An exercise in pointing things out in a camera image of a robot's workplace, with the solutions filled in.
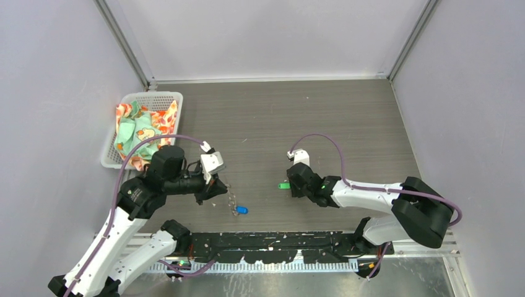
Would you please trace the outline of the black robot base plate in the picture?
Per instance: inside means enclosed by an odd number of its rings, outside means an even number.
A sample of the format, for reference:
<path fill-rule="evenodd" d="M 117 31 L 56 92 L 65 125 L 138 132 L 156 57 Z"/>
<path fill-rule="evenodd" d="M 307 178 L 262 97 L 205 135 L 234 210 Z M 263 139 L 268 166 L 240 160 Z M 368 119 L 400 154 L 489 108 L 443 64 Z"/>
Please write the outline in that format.
<path fill-rule="evenodd" d="M 384 247 L 362 246 L 352 233 L 341 231 L 310 232 L 223 232 L 191 233 L 175 249 L 174 256 L 207 263 L 289 264 L 302 256 L 306 264 L 343 263 L 359 257 L 376 258 Z"/>

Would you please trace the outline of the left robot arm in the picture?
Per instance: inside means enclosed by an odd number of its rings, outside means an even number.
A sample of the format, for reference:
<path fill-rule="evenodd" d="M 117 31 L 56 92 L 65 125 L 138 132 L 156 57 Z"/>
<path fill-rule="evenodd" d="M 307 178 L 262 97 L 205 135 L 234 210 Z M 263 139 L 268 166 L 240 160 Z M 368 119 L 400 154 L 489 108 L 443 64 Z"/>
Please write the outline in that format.
<path fill-rule="evenodd" d="M 220 152 L 204 147 L 195 171 L 188 172 L 184 150 L 174 145 L 155 152 L 143 173 L 124 182 L 116 192 L 116 207 L 81 260 L 65 275 L 53 277 L 48 288 L 55 296 L 121 296 L 150 266 L 170 254 L 185 255 L 192 237 L 187 227 L 167 220 L 134 252 L 121 258 L 134 235 L 168 196 L 194 194 L 196 202 L 227 193 L 218 177 L 224 168 Z"/>

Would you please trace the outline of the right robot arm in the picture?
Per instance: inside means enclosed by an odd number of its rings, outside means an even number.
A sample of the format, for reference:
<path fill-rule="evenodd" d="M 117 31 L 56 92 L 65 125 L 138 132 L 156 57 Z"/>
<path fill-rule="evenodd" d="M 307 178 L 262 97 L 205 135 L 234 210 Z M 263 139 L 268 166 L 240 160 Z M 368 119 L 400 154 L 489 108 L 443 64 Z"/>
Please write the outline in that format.
<path fill-rule="evenodd" d="M 340 176 L 320 177 L 304 163 L 287 170 L 293 197 L 307 197 L 320 207 L 357 207 L 383 212 L 363 218 L 350 242 L 369 254 L 376 247 L 411 239 L 427 248 L 440 248 L 454 209 L 422 180 L 409 176 L 403 183 L 358 183 Z"/>

